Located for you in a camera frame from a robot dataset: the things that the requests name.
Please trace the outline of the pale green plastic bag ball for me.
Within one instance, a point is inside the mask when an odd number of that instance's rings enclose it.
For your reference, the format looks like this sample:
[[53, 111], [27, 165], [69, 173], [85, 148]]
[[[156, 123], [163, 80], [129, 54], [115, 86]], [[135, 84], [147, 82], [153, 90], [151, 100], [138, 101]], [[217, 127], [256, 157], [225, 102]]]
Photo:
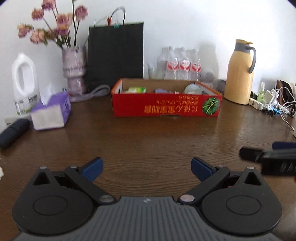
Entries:
[[202, 95], [203, 94], [203, 89], [197, 84], [189, 84], [185, 88], [184, 94]]

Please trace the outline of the red cardboard box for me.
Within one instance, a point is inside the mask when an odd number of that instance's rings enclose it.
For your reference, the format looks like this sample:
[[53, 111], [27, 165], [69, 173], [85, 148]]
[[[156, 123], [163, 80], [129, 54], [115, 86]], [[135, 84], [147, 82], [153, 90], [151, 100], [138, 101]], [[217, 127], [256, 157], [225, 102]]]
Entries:
[[[189, 84], [203, 89], [202, 95], [184, 94]], [[129, 87], [145, 87], [146, 93], [127, 93]], [[155, 93], [158, 88], [175, 93]], [[185, 80], [122, 78], [111, 90], [113, 114], [121, 117], [217, 117], [222, 94], [206, 85]]]

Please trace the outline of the green tissue pack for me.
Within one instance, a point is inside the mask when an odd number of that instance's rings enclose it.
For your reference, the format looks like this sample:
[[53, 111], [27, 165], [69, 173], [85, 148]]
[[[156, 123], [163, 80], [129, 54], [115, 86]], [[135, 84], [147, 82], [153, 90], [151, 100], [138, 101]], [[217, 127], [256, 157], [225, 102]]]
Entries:
[[127, 93], [146, 93], [145, 87], [129, 87]]

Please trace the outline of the purple knitted cloth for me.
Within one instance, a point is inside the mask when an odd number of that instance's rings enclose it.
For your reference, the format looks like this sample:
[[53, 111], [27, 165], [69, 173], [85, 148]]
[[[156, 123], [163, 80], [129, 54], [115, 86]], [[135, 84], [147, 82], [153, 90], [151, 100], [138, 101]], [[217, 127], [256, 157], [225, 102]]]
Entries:
[[154, 92], [155, 93], [175, 93], [174, 91], [169, 91], [161, 88], [156, 89]]

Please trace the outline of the white power strip with chargers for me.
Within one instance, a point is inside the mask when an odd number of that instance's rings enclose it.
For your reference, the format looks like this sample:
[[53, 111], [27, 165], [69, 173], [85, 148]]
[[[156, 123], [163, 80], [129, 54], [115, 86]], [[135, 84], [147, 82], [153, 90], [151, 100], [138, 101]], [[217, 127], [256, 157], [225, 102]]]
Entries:
[[265, 85], [264, 98], [258, 102], [258, 94], [251, 92], [249, 105], [270, 117], [280, 116], [284, 123], [292, 130], [295, 127], [288, 122], [287, 117], [295, 118], [295, 83], [276, 80], [274, 88], [268, 90]]

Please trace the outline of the green spray bottle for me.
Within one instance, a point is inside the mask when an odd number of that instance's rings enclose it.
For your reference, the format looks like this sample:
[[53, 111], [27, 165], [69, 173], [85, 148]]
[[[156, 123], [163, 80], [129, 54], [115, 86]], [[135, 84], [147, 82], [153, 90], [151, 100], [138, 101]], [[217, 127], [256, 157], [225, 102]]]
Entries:
[[263, 98], [264, 98], [264, 90], [265, 90], [265, 83], [262, 82], [261, 85], [260, 85], [260, 89], [259, 89], [259, 92], [258, 92], [257, 99], [256, 99], [258, 102], [262, 102], [263, 101]]

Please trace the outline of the yellow thermos jug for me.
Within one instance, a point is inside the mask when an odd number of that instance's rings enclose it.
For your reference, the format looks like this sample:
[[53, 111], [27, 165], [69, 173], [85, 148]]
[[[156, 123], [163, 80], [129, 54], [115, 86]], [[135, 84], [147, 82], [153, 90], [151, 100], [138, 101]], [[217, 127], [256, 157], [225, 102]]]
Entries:
[[256, 50], [252, 42], [237, 39], [228, 64], [224, 98], [236, 104], [248, 105], [251, 94]]

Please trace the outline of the purple tissue box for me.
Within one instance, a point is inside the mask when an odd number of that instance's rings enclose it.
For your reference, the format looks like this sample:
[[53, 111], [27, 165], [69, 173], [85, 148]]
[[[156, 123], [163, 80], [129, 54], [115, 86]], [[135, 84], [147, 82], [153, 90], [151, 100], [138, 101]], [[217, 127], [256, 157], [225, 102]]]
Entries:
[[33, 127], [37, 131], [63, 128], [71, 113], [67, 91], [56, 92], [52, 85], [41, 94], [41, 100], [31, 110]]

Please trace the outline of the small floral tin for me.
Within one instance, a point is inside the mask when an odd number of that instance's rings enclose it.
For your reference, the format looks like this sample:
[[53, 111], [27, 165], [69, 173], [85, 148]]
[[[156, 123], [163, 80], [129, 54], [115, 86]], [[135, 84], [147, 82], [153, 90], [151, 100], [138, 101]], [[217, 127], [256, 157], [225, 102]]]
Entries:
[[223, 79], [220, 79], [217, 83], [217, 88], [216, 90], [221, 93], [222, 95], [224, 95], [225, 92], [225, 87], [226, 87], [226, 81]]

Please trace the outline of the black cylindrical case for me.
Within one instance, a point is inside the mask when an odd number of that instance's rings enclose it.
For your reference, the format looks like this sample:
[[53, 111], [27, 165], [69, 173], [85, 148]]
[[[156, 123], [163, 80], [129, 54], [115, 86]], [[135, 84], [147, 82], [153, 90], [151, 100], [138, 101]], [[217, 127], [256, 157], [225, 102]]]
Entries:
[[24, 118], [19, 119], [7, 127], [0, 136], [1, 149], [10, 147], [20, 136], [22, 136], [29, 128], [31, 122]]

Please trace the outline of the white astronaut speaker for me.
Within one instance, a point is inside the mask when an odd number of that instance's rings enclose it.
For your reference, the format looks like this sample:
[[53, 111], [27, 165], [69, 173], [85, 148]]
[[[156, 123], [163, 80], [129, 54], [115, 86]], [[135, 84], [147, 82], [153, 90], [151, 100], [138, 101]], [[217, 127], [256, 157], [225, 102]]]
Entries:
[[201, 82], [204, 83], [212, 83], [214, 82], [216, 76], [215, 73], [211, 69], [202, 69], [201, 70]]

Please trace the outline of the white detergent bottle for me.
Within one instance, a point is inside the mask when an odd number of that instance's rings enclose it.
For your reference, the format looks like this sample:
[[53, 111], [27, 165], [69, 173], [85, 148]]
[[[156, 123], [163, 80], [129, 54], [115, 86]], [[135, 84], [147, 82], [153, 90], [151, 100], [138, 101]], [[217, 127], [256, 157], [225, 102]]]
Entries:
[[34, 62], [19, 53], [11, 66], [16, 114], [27, 115], [40, 101], [39, 83]]

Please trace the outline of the water bottle right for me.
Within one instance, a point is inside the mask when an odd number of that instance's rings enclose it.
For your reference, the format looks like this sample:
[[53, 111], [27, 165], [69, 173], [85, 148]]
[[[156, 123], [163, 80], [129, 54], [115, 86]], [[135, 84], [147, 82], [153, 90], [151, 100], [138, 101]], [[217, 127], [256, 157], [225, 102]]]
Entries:
[[198, 81], [201, 76], [201, 69], [199, 51], [193, 49], [191, 54], [190, 80]]

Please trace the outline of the water bottle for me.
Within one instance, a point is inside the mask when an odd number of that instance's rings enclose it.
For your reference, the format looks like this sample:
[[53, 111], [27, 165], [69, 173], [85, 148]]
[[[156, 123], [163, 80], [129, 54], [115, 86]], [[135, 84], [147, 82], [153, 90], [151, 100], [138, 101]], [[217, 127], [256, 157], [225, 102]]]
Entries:
[[190, 80], [198, 81], [201, 76], [201, 69], [199, 51], [193, 49], [191, 54]]
[[173, 47], [169, 46], [168, 52], [166, 54], [165, 79], [176, 80], [178, 69], [179, 69], [178, 56], [175, 53]]
[[179, 55], [179, 70], [178, 70], [178, 80], [188, 80], [191, 68], [191, 59], [186, 53], [184, 47], [180, 48]]

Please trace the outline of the water bottle middle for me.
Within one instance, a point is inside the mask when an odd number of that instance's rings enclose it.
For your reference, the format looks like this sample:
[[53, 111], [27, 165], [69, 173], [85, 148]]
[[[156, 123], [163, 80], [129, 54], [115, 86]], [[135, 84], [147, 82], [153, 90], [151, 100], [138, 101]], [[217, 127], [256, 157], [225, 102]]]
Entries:
[[191, 68], [191, 59], [186, 53], [184, 47], [180, 48], [179, 55], [179, 70], [178, 70], [178, 80], [188, 80]]

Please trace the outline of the water bottle left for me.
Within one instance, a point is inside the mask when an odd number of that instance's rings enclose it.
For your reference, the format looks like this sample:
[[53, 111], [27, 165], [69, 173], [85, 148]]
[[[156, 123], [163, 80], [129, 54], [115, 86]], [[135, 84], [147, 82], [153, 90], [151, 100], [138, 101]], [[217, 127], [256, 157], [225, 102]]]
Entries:
[[178, 56], [175, 53], [173, 47], [169, 46], [168, 52], [166, 54], [165, 79], [176, 80], [178, 69], [179, 69]]

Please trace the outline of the purple flower vase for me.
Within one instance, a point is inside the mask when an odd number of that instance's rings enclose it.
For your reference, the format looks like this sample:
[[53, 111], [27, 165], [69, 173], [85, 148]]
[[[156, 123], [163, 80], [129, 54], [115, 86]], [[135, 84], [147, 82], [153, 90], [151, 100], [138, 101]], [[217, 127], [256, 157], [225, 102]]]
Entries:
[[86, 57], [84, 46], [74, 46], [62, 50], [63, 77], [67, 79], [68, 91], [73, 95], [86, 92], [84, 75], [86, 74]]

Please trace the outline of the clear drinking glass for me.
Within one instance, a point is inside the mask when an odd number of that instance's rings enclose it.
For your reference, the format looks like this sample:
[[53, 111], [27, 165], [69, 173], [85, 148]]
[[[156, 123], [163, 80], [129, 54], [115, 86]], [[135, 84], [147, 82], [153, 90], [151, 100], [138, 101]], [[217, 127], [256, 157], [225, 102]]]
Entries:
[[159, 79], [159, 68], [156, 64], [149, 63], [148, 65], [149, 79]]

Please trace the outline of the black paper bag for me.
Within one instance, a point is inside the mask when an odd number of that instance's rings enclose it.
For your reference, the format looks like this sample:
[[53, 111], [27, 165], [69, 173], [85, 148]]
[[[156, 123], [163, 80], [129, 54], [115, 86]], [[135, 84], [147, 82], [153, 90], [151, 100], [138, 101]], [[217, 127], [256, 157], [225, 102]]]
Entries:
[[106, 84], [113, 87], [121, 78], [144, 77], [144, 23], [112, 24], [113, 15], [125, 7], [116, 8], [107, 17], [107, 25], [89, 28], [87, 70], [88, 90]]

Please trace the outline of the pink artificial flowers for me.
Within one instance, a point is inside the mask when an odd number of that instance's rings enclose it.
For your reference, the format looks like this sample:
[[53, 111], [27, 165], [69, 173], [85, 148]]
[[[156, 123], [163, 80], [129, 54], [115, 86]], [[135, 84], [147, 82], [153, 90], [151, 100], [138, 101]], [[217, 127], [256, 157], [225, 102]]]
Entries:
[[88, 8], [75, 5], [71, 1], [71, 11], [58, 11], [56, 1], [42, 1], [39, 8], [31, 12], [33, 21], [43, 21], [44, 28], [37, 28], [30, 24], [21, 23], [17, 26], [18, 37], [29, 37], [31, 43], [48, 45], [54, 42], [60, 49], [77, 47], [77, 35], [80, 23], [88, 17]]

